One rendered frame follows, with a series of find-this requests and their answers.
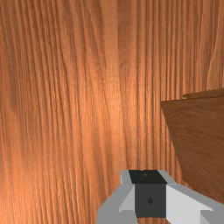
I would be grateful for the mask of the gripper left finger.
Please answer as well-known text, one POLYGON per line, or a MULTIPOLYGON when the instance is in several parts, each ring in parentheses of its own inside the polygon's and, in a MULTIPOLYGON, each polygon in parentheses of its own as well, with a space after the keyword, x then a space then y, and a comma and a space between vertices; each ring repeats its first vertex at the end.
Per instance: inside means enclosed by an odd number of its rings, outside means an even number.
POLYGON ((121 171, 121 184, 99 207, 96 224, 138 224, 148 214, 147 203, 146 186, 133 184, 130 172, 121 171))

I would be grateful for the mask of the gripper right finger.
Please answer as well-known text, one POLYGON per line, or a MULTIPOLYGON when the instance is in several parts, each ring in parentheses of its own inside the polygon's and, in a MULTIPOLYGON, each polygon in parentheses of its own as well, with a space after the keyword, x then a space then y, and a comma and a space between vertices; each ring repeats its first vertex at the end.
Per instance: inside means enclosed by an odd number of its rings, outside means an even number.
POLYGON ((164 183, 151 196, 153 218, 171 224, 224 224, 224 204, 180 185, 165 170, 158 170, 164 183))

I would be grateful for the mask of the brown wooden door leaf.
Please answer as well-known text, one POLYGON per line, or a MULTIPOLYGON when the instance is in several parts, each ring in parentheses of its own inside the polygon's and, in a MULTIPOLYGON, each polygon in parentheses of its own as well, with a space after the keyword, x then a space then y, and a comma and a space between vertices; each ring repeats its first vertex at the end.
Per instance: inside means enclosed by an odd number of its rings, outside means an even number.
POLYGON ((183 179, 224 204, 224 97, 163 101, 183 179))

